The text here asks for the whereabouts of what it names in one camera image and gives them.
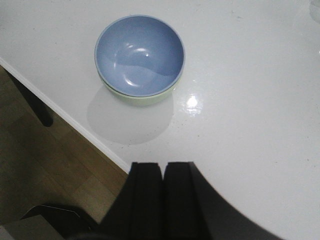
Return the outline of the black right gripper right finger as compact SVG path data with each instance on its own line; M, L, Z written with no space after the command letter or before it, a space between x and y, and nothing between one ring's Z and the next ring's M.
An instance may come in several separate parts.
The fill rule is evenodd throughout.
M277 240L230 205L193 162L170 162L164 172L167 240Z

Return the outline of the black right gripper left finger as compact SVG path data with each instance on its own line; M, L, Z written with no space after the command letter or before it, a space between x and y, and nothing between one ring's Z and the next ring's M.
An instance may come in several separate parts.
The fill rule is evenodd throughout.
M113 240L160 240L162 230L161 169L157 163L134 162L98 232Z

